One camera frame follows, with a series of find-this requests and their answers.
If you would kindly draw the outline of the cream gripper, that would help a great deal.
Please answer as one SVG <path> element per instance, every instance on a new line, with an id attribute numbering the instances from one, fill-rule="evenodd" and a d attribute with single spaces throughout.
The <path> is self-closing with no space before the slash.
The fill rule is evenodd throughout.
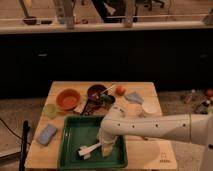
<path id="1" fill-rule="evenodd" d="M 111 154 L 113 151 L 114 142 L 103 142 L 101 146 L 101 153 L 103 157 L 107 157 Z"/>

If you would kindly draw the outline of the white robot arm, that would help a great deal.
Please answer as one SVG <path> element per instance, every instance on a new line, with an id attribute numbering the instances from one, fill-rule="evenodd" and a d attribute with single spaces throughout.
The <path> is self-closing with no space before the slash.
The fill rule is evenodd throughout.
<path id="1" fill-rule="evenodd" d="M 122 135 L 145 136 L 204 146 L 200 171 L 213 171 L 213 115 L 181 114 L 131 118 L 113 105 L 100 123 L 97 138 L 103 147 L 113 147 Z"/>

